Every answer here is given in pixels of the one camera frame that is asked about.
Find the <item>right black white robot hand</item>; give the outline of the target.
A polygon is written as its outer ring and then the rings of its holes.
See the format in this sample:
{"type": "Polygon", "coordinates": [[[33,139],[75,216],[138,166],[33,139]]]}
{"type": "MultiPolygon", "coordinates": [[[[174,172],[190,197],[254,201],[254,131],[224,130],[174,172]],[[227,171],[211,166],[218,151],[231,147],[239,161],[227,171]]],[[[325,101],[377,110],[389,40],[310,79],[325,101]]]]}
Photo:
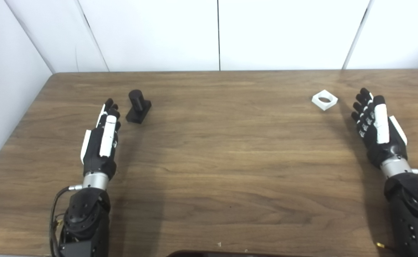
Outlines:
{"type": "Polygon", "coordinates": [[[407,138],[396,118],[388,115],[384,96],[362,88],[353,103],[351,117],[367,149],[370,163],[379,168],[388,159],[408,159],[407,138]]]}

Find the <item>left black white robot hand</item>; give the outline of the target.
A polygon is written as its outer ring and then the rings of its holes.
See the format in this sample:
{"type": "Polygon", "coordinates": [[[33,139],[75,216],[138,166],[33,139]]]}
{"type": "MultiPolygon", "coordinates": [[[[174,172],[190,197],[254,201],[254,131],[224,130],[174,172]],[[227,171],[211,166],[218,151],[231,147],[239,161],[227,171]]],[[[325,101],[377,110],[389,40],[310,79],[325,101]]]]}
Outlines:
{"type": "Polygon", "coordinates": [[[108,98],[101,108],[95,127],[85,131],[80,154],[83,175],[102,173],[111,180],[116,174],[114,157],[121,127],[118,109],[113,99],[108,98]]]}

